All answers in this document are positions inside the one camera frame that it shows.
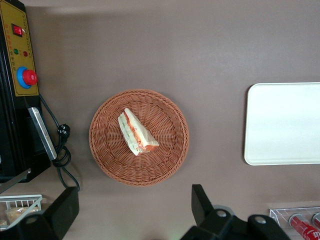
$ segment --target wicker basket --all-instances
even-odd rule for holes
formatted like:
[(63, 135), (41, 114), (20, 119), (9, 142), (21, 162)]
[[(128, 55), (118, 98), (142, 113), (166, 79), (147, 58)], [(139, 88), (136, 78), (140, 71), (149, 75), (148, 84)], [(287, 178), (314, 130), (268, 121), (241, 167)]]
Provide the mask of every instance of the wicker basket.
[[(129, 108), (159, 142), (154, 152), (135, 156), (119, 127), (118, 117)], [(189, 148), (189, 130), (179, 108), (151, 90), (120, 92), (95, 113), (89, 131), (92, 155), (111, 178), (127, 185), (154, 185), (172, 176), (182, 165)]]

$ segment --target red button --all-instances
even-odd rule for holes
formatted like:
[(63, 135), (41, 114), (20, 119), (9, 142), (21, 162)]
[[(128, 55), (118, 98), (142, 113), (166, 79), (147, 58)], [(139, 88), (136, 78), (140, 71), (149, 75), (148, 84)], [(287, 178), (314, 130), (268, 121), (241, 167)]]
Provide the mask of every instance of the red button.
[(38, 82), (36, 73), (30, 69), (23, 71), (22, 78), (27, 85), (35, 85)]
[(22, 37), (22, 27), (12, 24), (13, 34)]

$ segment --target wrapped sandwich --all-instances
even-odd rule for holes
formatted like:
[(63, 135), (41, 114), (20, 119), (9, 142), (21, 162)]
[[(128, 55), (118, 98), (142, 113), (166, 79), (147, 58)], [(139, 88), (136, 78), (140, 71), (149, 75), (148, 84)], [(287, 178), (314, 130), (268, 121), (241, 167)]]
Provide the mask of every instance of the wrapped sandwich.
[(148, 153), (156, 150), (159, 143), (146, 129), (139, 119), (128, 109), (118, 117), (120, 129), (130, 150), (134, 155), (139, 156), (142, 153)]

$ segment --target yellow control panel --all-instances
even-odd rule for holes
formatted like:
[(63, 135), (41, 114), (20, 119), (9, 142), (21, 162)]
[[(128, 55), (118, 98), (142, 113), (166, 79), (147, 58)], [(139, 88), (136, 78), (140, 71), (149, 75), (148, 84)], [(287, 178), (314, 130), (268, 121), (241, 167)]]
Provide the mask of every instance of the yellow control panel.
[(0, 15), (15, 96), (39, 95), (26, 13), (0, 0)]

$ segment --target plastic wrap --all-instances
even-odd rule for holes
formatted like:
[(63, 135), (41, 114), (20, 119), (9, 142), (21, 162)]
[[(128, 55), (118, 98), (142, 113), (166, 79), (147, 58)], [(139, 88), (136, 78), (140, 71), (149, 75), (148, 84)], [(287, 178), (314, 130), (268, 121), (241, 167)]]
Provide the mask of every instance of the plastic wrap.
[(128, 108), (124, 109), (118, 117), (118, 122), (124, 139), (134, 155), (139, 156), (142, 153), (152, 152), (159, 147), (159, 143), (150, 131)]
[[(6, 216), (10, 224), (12, 224), (17, 218), (19, 218), (26, 210), (28, 206), (12, 207), (6, 211)], [(35, 213), (39, 211), (39, 207), (34, 207), (29, 213)]]

